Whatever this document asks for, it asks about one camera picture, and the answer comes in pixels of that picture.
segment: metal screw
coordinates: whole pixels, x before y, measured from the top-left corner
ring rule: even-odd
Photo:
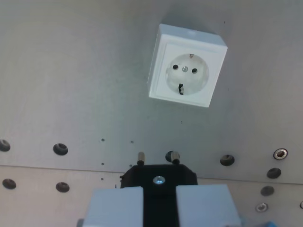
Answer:
[[[155,184],[165,183],[165,178],[163,176],[157,176],[152,180]]]
[[[277,160],[282,160],[286,158],[286,156],[287,156],[287,150],[284,148],[280,148],[274,152],[274,158]]]
[[[187,72],[187,71],[188,71],[188,67],[187,67],[187,66],[184,66],[184,67],[182,68],[182,71],[183,71],[183,72]]]
[[[265,212],[268,209],[268,205],[266,203],[260,203],[256,206],[257,212]]]

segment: white power outlet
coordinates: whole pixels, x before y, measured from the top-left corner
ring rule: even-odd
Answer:
[[[218,35],[160,24],[149,97],[209,107],[226,51]]]

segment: screw hole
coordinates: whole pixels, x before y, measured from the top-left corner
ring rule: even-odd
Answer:
[[[270,179],[276,179],[281,175],[281,169],[279,168],[272,168],[267,172],[267,177]]]
[[[16,182],[13,181],[12,179],[4,179],[2,181],[2,185],[6,188],[6,189],[15,189],[16,188]]]
[[[261,195],[263,196],[269,196],[269,195],[272,195],[273,193],[275,192],[275,189],[274,187],[272,186],[265,186],[261,189]]]
[[[256,211],[257,212],[264,212],[268,209],[268,205],[266,203],[261,203],[256,206]]]
[[[223,155],[220,159],[220,163],[223,166],[231,166],[235,162],[235,158],[232,155]]]
[[[57,154],[57,155],[66,155],[68,152],[67,146],[65,146],[62,143],[57,143],[54,145],[53,147],[53,151]]]
[[[0,140],[0,151],[9,151],[10,144],[6,140]]]
[[[274,152],[274,158],[277,160],[282,160],[282,159],[286,158],[287,154],[288,154],[288,152],[286,149],[280,148]]]
[[[67,183],[65,182],[59,182],[57,185],[56,185],[56,189],[59,191],[59,192],[68,192],[70,190],[70,187]]]

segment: metal panel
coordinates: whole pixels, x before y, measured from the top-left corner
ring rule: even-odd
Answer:
[[[279,167],[276,182],[303,183],[303,2],[17,2],[0,2],[0,165],[124,172],[139,151],[163,163],[175,150],[200,177],[267,181]],[[227,43],[209,108],[148,98],[161,22]]]
[[[0,167],[0,179],[11,178],[17,183],[14,190],[0,187],[0,226],[2,227],[76,227],[84,218],[94,189],[119,187],[120,174],[91,171],[71,171],[24,167]],[[66,182],[67,193],[60,193],[55,186]],[[269,184],[274,187],[273,195],[260,194],[267,183],[199,179],[199,184],[227,184],[238,213],[245,227],[274,221],[279,227],[300,227],[303,223],[302,185]],[[255,211],[261,202],[268,204],[263,213]]]

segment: outlet frame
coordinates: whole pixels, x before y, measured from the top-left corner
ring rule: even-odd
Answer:
[[[149,97],[209,107],[226,52],[218,35],[160,24],[148,79]],[[166,82],[167,66],[183,54],[199,56],[209,70],[206,85],[191,95],[174,93]]]

